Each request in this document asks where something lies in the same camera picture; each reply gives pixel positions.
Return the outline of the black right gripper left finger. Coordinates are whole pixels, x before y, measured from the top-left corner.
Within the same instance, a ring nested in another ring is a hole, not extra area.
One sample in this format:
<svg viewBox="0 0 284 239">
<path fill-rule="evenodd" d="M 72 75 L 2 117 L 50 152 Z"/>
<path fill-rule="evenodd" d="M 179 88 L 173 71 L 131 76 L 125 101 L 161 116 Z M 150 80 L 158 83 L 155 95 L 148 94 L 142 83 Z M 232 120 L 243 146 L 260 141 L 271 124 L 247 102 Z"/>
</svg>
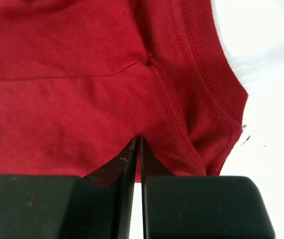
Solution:
<svg viewBox="0 0 284 239">
<path fill-rule="evenodd" d="M 0 239 L 129 237 L 137 139 L 85 177 L 0 174 Z"/>
</svg>

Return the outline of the red t shirt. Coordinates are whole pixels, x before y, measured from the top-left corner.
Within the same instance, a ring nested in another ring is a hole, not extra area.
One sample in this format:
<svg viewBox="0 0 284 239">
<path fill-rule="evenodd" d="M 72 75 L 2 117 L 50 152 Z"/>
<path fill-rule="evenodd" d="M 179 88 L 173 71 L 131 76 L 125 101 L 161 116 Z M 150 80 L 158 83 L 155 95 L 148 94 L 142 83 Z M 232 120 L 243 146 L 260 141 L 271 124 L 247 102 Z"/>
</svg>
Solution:
<svg viewBox="0 0 284 239">
<path fill-rule="evenodd" d="M 247 97 L 208 0 L 0 0 L 0 173 L 85 176 L 143 136 L 218 175 Z"/>
</svg>

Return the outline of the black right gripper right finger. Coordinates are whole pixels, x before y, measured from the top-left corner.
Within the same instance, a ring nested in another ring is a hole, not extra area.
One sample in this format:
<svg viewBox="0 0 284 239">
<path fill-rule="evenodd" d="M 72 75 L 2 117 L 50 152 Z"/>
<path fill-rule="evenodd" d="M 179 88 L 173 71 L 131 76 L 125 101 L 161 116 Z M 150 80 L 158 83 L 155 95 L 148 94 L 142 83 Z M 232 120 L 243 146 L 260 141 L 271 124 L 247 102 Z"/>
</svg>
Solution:
<svg viewBox="0 0 284 239">
<path fill-rule="evenodd" d="M 140 142 L 146 239 L 273 239 L 257 185 L 244 176 L 176 176 Z"/>
</svg>

